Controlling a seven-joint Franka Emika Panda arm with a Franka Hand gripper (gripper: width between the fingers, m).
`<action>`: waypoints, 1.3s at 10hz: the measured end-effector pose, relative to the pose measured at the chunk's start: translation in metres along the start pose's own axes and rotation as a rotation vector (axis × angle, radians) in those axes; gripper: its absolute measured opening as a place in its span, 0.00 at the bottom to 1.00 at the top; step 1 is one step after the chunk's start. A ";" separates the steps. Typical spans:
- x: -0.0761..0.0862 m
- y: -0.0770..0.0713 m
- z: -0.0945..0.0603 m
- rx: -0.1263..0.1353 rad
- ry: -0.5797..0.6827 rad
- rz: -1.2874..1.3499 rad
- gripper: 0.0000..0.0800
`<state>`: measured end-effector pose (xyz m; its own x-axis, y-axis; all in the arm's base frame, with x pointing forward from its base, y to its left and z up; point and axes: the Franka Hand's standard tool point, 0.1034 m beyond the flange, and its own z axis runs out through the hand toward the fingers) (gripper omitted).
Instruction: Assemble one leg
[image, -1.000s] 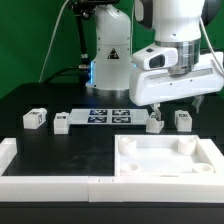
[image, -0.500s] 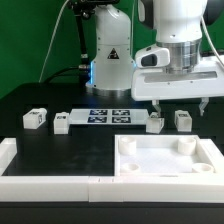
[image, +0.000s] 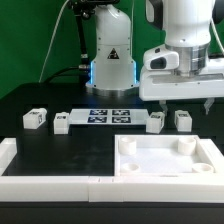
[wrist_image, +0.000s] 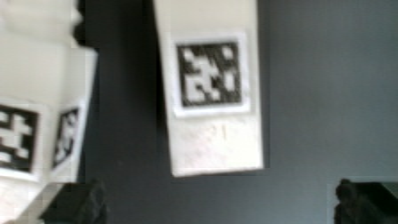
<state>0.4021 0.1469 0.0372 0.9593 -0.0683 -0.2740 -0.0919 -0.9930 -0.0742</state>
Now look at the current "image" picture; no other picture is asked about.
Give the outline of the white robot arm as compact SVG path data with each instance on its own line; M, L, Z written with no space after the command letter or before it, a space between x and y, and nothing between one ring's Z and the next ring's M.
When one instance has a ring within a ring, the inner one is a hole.
M136 72L131 21L108 2L96 7L97 54L90 65L89 92L122 96L139 90L143 101L224 97L224 52L210 58L215 25L224 20L224 0L145 0L147 21L165 32L165 42L144 53Z

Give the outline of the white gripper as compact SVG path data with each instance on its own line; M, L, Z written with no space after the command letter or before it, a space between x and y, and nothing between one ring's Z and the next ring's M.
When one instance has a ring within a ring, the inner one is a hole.
M143 101L159 101L164 114L166 100L207 98L205 114L224 97L224 57L209 59L208 45L171 47L160 45L143 56L139 96Z

